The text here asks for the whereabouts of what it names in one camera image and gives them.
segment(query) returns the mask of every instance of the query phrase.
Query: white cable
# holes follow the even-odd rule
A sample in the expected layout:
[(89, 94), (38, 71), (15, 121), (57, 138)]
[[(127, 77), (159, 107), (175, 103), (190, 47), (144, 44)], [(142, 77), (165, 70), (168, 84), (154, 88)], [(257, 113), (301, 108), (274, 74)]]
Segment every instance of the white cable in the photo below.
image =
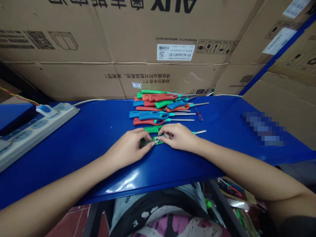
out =
[(241, 95), (229, 95), (229, 96), (241, 97)]
[(83, 103), (86, 103), (86, 102), (90, 102), (90, 101), (97, 101), (97, 100), (104, 100), (104, 99), (91, 99), (91, 100), (84, 100), (84, 101), (81, 101), (81, 102), (79, 102), (79, 103), (74, 104), (73, 106), (77, 106), (77, 105), (80, 105), (80, 104), (83, 104)]

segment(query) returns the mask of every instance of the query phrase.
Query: white power strip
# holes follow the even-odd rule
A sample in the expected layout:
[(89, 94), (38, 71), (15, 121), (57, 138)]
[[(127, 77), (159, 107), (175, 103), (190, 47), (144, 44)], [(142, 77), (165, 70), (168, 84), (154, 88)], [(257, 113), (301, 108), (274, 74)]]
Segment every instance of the white power strip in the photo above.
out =
[(35, 147), (61, 125), (76, 115), (80, 109), (68, 103), (59, 103), (53, 109), (58, 113), (48, 118), (33, 119), (28, 125), (3, 137), (11, 144), (0, 151), (0, 173)]

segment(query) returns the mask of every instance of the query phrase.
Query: hand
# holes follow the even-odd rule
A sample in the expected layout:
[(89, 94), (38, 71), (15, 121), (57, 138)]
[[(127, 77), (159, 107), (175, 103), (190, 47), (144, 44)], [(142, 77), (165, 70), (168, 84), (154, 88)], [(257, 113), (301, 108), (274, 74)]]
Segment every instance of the hand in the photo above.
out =
[(114, 145), (101, 157), (110, 160), (110, 164), (117, 170), (140, 160), (155, 143), (149, 143), (140, 148), (140, 140), (145, 138), (151, 141), (152, 138), (143, 128), (136, 128), (127, 131)]
[(198, 143), (198, 137), (186, 126), (180, 123), (170, 123), (163, 126), (158, 133), (158, 139), (172, 148), (192, 151)]

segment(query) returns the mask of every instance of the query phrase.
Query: red floor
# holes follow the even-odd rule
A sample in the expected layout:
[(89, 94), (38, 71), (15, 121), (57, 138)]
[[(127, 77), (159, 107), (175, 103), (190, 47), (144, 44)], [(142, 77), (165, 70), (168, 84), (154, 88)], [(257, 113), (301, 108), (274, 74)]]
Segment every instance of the red floor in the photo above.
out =
[[(71, 208), (61, 221), (46, 235), (46, 237), (80, 237), (85, 228), (90, 205)], [(105, 214), (102, 214), (98, 237), (108, 237), (109, 228)]]

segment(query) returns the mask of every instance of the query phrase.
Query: blue metal rack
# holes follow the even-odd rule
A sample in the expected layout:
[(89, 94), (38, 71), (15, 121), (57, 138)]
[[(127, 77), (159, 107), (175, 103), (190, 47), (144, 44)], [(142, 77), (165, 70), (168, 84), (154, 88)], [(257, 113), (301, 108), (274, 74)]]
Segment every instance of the blue metal rack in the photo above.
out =
[(314, 13), (303, 26), (295, 33), (295, 35), (273, 56), (273, 58), (261, 69), (260, 72), (246, 85), (246, 87), (239, 93), (244, 95), (262, 76), (267, 70), (274, 64), (274, 62), (281, 57), (281, 55), (304, 33), (304, 31), (310, 27), (313, 22), (316, 21), (316, 13)]

